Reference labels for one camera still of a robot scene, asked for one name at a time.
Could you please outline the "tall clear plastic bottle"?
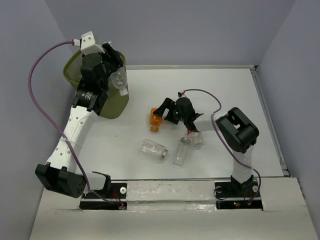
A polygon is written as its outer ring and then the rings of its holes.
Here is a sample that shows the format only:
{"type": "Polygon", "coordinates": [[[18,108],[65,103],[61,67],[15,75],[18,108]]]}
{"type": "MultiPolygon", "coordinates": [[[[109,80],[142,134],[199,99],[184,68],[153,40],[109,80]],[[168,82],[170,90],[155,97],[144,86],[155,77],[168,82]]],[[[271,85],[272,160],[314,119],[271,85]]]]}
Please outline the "tall clear plastic bottle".
{"type": "Polygon", "coordinates": [[[128,92],[128,78],[124,67],[119,68],[117,71],[110,75],[110,81],[113,86],[119,90],[121,96],[126,96],[128,92]]]}

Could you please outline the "orange plastic bottle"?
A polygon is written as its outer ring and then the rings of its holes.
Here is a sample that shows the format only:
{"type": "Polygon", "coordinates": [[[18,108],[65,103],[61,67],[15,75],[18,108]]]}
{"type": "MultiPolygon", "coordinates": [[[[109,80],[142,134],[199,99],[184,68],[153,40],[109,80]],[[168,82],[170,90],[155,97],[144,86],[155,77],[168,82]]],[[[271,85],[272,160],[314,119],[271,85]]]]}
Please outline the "orange plastic bottle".
{"type": "Polygon", "coordinates": [[[156,110],[156,108],[152,108],[150,110],[150,115],[149,115],[150,131],[153,133],[156,133],[159,131],[159,127],[163,121],[163,119],[161,117],[154,114],[155,110],[156,110]]]}

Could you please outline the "red cap plastic bottle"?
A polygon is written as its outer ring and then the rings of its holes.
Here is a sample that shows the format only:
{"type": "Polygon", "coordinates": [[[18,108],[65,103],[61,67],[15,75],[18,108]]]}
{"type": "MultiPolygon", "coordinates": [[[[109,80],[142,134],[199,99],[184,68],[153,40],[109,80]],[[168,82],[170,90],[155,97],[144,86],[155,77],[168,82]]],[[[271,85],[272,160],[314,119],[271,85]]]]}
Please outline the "red cap plastic bottle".
{"type": "Polygon", "coordinates": [[[190,140],[193,149],[198,150],[204,145],[204,139],[201,132],[191,132],[188,130],[186,136],[190,140]]]}

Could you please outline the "wide clear glass jar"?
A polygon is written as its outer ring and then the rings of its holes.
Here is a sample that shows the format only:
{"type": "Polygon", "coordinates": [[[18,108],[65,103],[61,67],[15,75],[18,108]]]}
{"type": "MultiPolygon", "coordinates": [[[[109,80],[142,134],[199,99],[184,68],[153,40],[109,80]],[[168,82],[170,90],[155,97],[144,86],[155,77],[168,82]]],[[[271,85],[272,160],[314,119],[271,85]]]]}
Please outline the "wide clear glass jar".
{"type": "Polygon", "coordinates": [[[141,143],[140,152],[146,158],[161,162],[165,160],[168,150],[157,142],[144,139],[141,143]]]}

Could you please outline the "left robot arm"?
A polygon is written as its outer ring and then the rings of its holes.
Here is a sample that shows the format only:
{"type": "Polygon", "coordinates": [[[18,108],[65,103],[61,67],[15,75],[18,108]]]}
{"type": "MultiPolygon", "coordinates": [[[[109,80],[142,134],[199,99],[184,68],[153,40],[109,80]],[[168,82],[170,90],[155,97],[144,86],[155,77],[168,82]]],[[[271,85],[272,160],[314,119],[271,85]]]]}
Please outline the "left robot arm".
{"type": "Polygon", "coordinates": [[[109,42],[88,43],[74,39],[79,47],[63,69],[64,77],[75,89],[70,115],[61,128],[38,104],[32,90],[32,66],[28,90],[38,110],[58,130],[61,137],[45,164],[38,164],[35,174],[43,187],[72,198],[93,193],[103,199],[112,189],[111,177],[93,171],[86,173],[79,161],[85,139],[99,117],[118,118],[129,102],[125,56],[109,42]]]}

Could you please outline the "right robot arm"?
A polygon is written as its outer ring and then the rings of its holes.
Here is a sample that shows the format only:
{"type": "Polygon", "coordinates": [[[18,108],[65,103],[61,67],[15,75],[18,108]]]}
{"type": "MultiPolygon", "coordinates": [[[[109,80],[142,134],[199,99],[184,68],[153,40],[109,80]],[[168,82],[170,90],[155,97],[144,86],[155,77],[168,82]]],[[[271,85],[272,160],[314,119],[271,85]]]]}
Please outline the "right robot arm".
{"type": "Polygon", "coordinates": [[[230,181],[215,187],[219,200],[258,195],[258,190],[252,189],[254,175],[260,177],[252,166],[252,151],[260,132],[239,108],[233,107],[221,116],[197,113],[189,98],[180,97],[176,101],[166,98],[153,113],[175,125],[182,122],[193,133],[215,131],[233,158],[230,181]]]}

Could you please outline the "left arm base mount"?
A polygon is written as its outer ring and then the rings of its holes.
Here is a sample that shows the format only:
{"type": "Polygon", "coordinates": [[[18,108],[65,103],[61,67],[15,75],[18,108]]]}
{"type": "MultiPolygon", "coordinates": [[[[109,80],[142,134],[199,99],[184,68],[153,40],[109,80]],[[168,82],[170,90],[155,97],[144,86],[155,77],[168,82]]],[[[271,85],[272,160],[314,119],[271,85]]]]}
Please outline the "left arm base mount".
{"type": "Polygon", "coordinates": [[[101,197],[92,192],[83,194],[80,198],[79,208],[81,210],[125,211],[128,206],[127,191],[127,182],[112,181],[109,192],[95,191],[101,197]]]}

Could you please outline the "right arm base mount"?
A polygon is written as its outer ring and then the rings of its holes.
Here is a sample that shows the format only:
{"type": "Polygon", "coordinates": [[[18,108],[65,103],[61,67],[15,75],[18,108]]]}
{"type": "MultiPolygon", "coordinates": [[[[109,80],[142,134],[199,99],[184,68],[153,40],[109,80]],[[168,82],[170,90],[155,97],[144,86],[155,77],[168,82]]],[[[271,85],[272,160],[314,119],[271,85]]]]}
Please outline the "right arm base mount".
{"type": "Polygon", "coordinates": [[[214,186],[213,195],[216,198],[215,206],[217,210],[263,209],[261,195],[255,196],[258,190],[257,181],[251,183],[248,189],[240,193],[235,193],[229,189],[230,181],[218,181],[214,183],[214,186]]]}

